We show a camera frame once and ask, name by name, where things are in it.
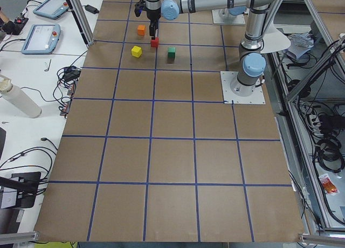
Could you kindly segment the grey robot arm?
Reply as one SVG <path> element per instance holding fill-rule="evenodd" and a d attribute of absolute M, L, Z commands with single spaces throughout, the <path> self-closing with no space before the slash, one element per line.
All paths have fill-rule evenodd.
<path fill-rule="evenodd" d="M 211 11 L 217 25 L 245 26 L 239 44 L 241 58 L 250 53 L 272 53 L 289 46 L 288 40 L 273 24 L 283 0 L 139 0 L 135 15 L 145 12 L 150 21 L 149 34 L 156 38 L 161 17 L 175 20 L 183 13 Z"/>

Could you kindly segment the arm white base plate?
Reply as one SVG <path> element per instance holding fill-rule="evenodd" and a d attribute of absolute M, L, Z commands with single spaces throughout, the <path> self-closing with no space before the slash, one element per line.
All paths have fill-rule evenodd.
<path fill-rule="evenodd" d="M 238 6 L 232 9 L 216 9 L 212 10 L 212 19 L 214 24 L 244 26 L 245 6 Z"/>
<path fill-rule="evenodd" d="M 242 85 L 237 78 L 237 71 L 221 71 L 223 103 L 243 105 L 264 105 L 265 97 L 261 81 L 257 79 L 252 86 Z"/>

